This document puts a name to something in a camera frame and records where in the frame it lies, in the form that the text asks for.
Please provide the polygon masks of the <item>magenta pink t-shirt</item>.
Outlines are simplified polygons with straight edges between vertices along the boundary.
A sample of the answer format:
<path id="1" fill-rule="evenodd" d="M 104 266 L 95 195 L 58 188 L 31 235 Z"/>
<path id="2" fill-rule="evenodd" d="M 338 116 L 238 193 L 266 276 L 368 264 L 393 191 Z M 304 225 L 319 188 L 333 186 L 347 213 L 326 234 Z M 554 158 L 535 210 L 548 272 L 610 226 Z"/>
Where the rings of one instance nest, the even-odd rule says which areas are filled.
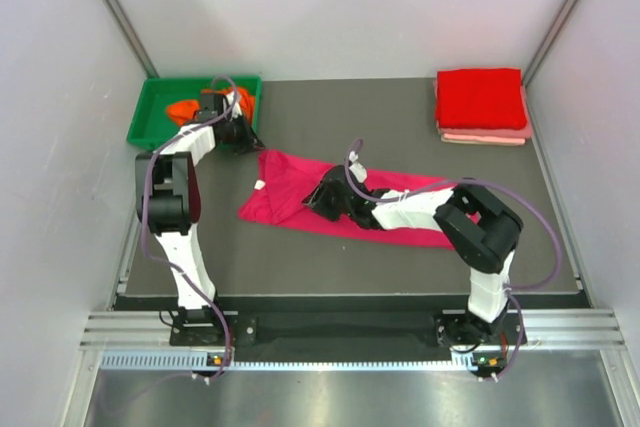
<path id="1" fill-rule="evenodd" d="M 312 212 L 303 205 L 303 199 L 332 167 L 330 163 L 267 150 L 259 154 L 258 166 L 254 189 L 238 210 L 241 220 L 360 241 L 453 248 L 446 236 L 436 229 L 366 230 L 346 216 L 331 222 Z"/>

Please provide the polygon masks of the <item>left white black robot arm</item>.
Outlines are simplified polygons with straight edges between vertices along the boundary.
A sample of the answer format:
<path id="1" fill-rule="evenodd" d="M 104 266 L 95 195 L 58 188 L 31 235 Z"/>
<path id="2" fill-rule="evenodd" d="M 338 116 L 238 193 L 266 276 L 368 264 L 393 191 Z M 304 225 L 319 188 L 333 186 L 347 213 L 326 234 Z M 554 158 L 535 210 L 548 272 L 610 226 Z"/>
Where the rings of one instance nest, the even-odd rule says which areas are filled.
<path id="1" fill-rule="evenodd" d="M 177 288 L 171 317 L 174 346 L 223 346 L 229 326 L 217 304 L 198 239 L 202 201 L 197 164 L 218 147 L 233 153 L 260 151 L 264 144 L 252 127 L 256 96 L 244 87 L 205 88 L 197 99 L 174 102 L 167 117 L 176 134 L 135 159 L 136 211 L 146 235 L 158 242 Z"/>

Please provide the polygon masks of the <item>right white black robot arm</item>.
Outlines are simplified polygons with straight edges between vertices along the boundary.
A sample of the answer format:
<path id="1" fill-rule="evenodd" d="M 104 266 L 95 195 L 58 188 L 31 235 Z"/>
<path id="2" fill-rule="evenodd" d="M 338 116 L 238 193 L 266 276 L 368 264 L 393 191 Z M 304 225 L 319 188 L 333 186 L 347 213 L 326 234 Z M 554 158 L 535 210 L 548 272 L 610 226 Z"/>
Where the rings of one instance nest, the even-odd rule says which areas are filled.
<path id="1" fill-rule="evenodd" d="M 442 233 L 470 268 L 470 294 L 459 327 L 441 329 L 443 343 L 453 347 L 465 337 L 473 345 L 492 341 L 504 327 L 506 284 L 523 223 L 487 188 L 457 184 L 415 195 L 389 188 L 369 189 L 364 173 L 335 166 L 302 204 L 336 222 L 343 217 L 364 230 L 434 231 Z"/>

